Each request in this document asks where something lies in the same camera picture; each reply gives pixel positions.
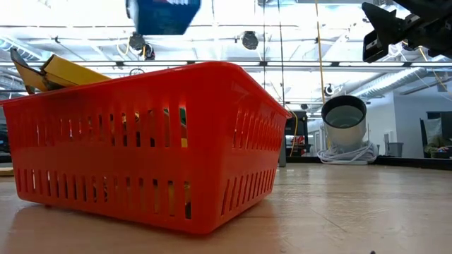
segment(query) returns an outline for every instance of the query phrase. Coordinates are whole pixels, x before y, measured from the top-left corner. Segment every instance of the gray bin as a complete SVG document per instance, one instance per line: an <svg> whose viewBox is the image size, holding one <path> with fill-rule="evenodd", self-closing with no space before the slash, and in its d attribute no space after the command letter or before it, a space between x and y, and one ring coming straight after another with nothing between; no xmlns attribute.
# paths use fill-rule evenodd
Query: gray bin
<svg viewBox="0 0 452 254"><path fill-rule="evenodd" d="M386 143L386 155L402 157L403 143Z"/></svg>

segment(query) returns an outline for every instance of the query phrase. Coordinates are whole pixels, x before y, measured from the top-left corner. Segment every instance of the yellow object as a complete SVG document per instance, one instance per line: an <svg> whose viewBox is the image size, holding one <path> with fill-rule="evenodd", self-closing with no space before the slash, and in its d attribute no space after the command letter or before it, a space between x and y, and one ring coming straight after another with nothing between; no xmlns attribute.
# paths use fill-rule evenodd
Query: yellow object
<svg viewBox="0 0 452 254"><path fill-rule="evenodd" d="M316 0L316 15L317 15L317 37L319 38L319 61L320 61L320 81L322 90L322 102L325 104L325 95L323 93L323 62L322 62L322 43L320 38L320 22L319 22L319 0Z"/></svg>
<svg viewBox="0 0 452 254"><path fill-rule="evenodd" d="M110 80L105 75L79 66L56 55L52 55L40 68L40 71L30 68L15 50L11 50L11 59L25 83L25 88L27 88L29 94L34 93L29 87L46 92L63 87L89 85Z"/></svg>

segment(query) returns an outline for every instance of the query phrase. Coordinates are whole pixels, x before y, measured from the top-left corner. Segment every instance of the blue object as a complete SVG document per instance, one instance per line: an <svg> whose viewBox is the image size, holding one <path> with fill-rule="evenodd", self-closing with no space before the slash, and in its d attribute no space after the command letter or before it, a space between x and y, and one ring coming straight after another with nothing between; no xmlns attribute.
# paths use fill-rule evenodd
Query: blue object
<svg viewBox="0 0 452 254"><path fill-rule="evenodd" d="M201 0L126 0L141 35L183 35L200 7Z"/></svg>

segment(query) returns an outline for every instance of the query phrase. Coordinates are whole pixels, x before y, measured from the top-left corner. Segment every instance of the white cylinder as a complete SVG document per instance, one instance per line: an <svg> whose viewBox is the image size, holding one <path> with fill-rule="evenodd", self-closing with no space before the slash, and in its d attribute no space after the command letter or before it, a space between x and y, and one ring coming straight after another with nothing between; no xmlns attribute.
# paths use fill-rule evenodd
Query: white cylinder
<svg viewBox="0 0 452 254"><path fill-rule="evenodd" d="M343 95L330 99L322 108L328 138L344 150L362 144L366 134L366 104L357 97Z"/></svg>

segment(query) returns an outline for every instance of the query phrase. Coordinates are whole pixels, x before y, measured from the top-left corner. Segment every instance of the ceiling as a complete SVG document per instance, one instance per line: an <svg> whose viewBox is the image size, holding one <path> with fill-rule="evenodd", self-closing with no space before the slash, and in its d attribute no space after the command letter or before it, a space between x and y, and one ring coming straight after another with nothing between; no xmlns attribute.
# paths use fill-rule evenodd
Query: ceiling
<svg viewBox="0 0 452 254"><path fill-rule="evenodd" d="M71 61L142 61L137 52L127 48L127 39L135 30L126 17L124 0L0 0L1 39L13 42L45 61L58 54ZM314 1L296 4L276 0L263 8L253 0L202 0L201 9L191 26L181 36L145 36L156 53L156 61L318 61L316 8ZM320 1L321 55L324 61L361 61L362 40L373 30L360 8L363 1ZM408 12L399 6L398 16ZM259 39L257 50L245 49L240 41L245 31L254 31ZM384 61L407 61L420 58L419 52L407 52L400 45L391 47ZM0 61L10 61L8 52L0 50ZM113 78L129 75L132 67L96 67ZM159 68L143 68L154 71ZM253 68L252 75L269 93L278 98L318 100L321 80L318 68L287 70L285 89L281 87L280 68ZM379 77L383 71L357 71L347 68L326 71L324 83L337 90L361 85Z"/></svg>

